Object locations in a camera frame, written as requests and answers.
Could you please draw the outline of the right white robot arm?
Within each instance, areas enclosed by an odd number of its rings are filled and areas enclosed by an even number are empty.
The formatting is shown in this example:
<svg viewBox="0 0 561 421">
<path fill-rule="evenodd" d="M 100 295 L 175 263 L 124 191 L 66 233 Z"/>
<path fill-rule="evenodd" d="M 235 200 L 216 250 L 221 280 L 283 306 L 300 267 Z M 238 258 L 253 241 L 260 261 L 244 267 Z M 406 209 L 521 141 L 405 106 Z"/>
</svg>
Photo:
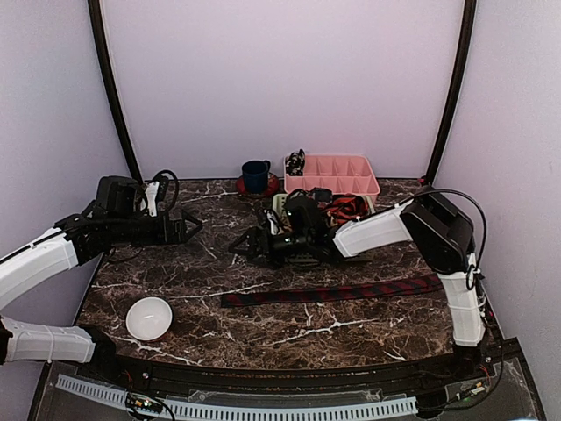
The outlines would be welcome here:
<svg viewBox="0 0 561 421">
<path fill-rule="evenodd" d="M 312 199 L 289 198 L 288 232 L 273 232 L 271 222 L 254 226 L 230 244 L 229 251 L 248 261 L 280 267 L 300 253 L 332 263 L 394 243 L 415 243 L 441 282 L 451 312 L 454 355 L 448 359 L 447 372 L 464 381 L 481 365 L 486 300 L 479 292 L 477 257 L 484 248 L 475 245 L 472 220 L 446 199 L 448 193 L 426 188 L 390 208 L 333 227 L 321 221 Z"/>
</svg>

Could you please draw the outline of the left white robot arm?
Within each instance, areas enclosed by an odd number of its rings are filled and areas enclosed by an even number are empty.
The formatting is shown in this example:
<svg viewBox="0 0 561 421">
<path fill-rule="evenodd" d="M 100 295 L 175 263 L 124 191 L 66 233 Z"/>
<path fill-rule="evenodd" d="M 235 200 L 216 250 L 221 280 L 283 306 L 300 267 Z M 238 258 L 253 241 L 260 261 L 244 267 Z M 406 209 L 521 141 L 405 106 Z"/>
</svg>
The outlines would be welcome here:
<svg viewBox="0 0 561 421">
<path fill-rule="evenodd" d="M 114 246 L 169 246 L 186 243 L 202 221 L 174 205 L 160 208 L 170 184 L 179 182 L 162 170 L 147 183 L 111 175 L 100 179 L 95 199 L 80 213 L 54 224 L 41 236 L 1 259 L 1 305 L 55 275 L 84 265 Z M 1 362 L 73 361 L 89 364 L 105 382 L 124 374 L 115 343 L 93 325 L 59 327 L 1 319 Z"/>
</svg>

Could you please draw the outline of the red navy striped tie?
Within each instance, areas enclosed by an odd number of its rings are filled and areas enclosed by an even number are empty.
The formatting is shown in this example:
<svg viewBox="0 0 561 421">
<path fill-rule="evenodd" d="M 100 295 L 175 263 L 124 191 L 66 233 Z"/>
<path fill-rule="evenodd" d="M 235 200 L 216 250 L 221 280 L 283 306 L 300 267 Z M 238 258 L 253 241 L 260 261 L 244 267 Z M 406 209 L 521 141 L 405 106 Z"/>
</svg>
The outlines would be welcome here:
<svg viewBox="0 0 561 421">
<path fill-rule="evenodd" d="M 249 294 L 227 293 L 221 295 L 220 304 L 222 308 L 238 308 L 276 303 L 328 303 L 392 296 L 415 296 L 436 292 L 443 288 L 439 278 L 431 274 L 360 285 L 286 289 Z"/>
</svg>

